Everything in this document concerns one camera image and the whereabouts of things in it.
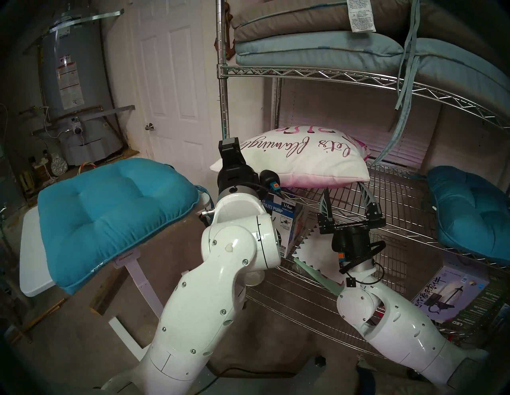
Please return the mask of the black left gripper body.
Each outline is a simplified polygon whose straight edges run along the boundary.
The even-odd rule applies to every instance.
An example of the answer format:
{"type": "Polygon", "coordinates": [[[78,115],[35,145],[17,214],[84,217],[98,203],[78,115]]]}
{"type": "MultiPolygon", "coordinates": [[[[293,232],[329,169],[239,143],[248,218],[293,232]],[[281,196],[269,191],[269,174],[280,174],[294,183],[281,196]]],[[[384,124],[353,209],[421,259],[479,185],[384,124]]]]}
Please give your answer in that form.
{"type": "Polygon", "coordinates": [[[227,194],[246,193],[265,199],[268,194],[282,197],[280,178],[271,170],[255,172],[248,165],[224,166],[218,174],[219,199],[227,194]]]}

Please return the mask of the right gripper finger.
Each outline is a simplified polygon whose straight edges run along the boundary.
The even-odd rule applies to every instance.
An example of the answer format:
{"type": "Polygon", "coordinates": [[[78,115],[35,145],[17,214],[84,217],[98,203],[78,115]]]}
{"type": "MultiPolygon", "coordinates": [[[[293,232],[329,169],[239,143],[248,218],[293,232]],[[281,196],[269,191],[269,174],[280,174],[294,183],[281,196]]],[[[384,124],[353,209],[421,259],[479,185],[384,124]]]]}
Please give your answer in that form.
{"type": "Polygon", "coordinates": [[[361,199],[365,207],[366,217],[383,217],[383,213],[379,201],[375,198],[367,185],[357,182],[358,189],[361,193],[361,199]]]}
{"type": "Polygon", "coordinates": [[[334,225],[329,188],[324,188],[319,201],[318,225],[334,225]]]}

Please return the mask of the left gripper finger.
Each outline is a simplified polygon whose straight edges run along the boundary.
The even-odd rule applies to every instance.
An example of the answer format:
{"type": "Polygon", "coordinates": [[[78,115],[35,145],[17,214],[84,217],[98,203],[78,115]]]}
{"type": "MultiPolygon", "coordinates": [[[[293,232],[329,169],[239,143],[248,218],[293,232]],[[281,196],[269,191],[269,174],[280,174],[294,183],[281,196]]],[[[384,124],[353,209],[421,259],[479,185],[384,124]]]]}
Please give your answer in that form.
{"type": "Polygon", "coordinates": [[[221,169],[245,168],[245,158],[241,152],[239,138],[227,138],[219,141],[219,153],[222,160],[221,169]]]}

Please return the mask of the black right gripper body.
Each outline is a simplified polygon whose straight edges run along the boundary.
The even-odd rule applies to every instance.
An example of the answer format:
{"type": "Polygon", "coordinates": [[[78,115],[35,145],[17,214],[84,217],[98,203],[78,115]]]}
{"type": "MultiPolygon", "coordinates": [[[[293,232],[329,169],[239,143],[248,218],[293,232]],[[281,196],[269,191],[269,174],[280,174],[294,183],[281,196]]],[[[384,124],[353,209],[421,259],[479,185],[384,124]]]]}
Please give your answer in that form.
{"type": "Polygon", "coordinates": [[[370,230],[386,226],[385,218],[364,220],[350,224],[318,225],[320,234],[332,235],[331,248],[339,255],[340,273],[347,273],[386,247],[384,240],[371,242],[370,230]]]}

